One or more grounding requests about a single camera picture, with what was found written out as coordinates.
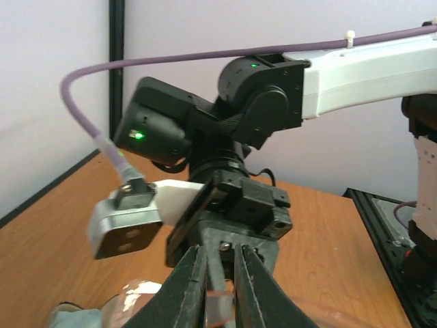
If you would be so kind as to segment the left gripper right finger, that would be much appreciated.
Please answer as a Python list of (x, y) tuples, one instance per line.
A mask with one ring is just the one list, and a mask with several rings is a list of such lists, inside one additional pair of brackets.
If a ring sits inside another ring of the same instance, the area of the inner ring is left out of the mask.
[(281, 289), (248, 245), (236, 245), (234, 260), (237, 327), (316, 327)]

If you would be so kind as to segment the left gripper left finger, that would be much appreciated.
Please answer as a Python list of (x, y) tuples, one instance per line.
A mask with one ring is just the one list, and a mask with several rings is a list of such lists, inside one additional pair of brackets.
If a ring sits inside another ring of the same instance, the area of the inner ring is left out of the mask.
[(124, 328), (197, 328), (206, 326), (206, 251), (190, 247), (160, 290)]

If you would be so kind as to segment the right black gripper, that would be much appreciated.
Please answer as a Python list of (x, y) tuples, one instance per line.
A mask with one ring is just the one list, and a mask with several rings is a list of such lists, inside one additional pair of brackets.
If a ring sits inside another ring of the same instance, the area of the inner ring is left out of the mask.
[(292, 229), (289, 208), (283, 189), (216, 170), (167, 237), (165, 264), (174, 268), (190, 247), (203, 246), (208, 283), (224, 284), (234, 278), (236, 245), (248, 245), (273, 272), (279, 239)]

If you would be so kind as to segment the thin-framed sunglasses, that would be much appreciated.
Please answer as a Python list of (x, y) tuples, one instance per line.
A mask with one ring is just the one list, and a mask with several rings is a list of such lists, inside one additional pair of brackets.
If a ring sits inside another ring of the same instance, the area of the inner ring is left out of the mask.
[(209, 290), (204, 327), (346, 327), (337, 310), (291, 299), (282, 290)]

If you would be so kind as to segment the light blue cleaning cloth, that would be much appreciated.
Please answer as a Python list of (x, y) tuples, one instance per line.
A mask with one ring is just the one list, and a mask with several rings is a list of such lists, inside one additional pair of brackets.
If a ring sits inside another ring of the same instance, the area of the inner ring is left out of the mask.
[(102, 312), (97, 309), (84, 310), (77, 304), (63, 302), (53, 308), (46, 326), (49, 328), (102, 328)]

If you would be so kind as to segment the brown fabric sunglasses pouch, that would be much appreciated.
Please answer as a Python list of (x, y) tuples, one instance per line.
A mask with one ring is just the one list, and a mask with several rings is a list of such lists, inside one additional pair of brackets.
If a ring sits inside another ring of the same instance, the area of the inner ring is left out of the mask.
[(103, 327), (123, 327), (152, 297), (162, 284), (134, 279), (112, 297), (101, 309)]

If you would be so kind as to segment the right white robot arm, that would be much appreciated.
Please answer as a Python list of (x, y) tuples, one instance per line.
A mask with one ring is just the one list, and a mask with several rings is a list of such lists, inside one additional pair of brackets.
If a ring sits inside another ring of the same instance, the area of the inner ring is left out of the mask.
[(166, 172), (189, 170), (199, 194), (167, 240), (167, 263), (194, 244), (206, 249), (212, 288), (236, 287), (236, 325), (290, 314), (314, 322), (271, 275), (278, 240), (291, 228), (284, 192), (251, 180), (244, 158), (267, 138), (305, 120), (356, 105), (400, 98), (419, 158), (418, 204), (403, 261), (406, 280), (436, 280), (436, 24), (375, 36), (229, 52), (208, 102), (146, 77), (140, 80), (115, 134), (116, 144)]

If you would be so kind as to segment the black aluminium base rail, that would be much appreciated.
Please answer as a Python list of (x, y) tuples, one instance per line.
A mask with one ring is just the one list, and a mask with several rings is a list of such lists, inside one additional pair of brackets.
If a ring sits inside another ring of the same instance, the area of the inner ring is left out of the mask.
[(424, 234), (415, 230), (410, 238), (394, 218), (400, 201), (351, 188), (343, 196), (354, 202), (410, 324), (435, 327), (436, 263), (417, 247)]

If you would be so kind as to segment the black right frame post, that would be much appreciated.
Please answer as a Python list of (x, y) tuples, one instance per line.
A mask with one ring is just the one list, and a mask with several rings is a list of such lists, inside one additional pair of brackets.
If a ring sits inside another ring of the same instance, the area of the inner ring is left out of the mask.
[[(125, 0), (109, 1), (109, 61), (124, 58)], [(122, 118), (124, 71), (109, 71), (109, 137), (114, 138)]]

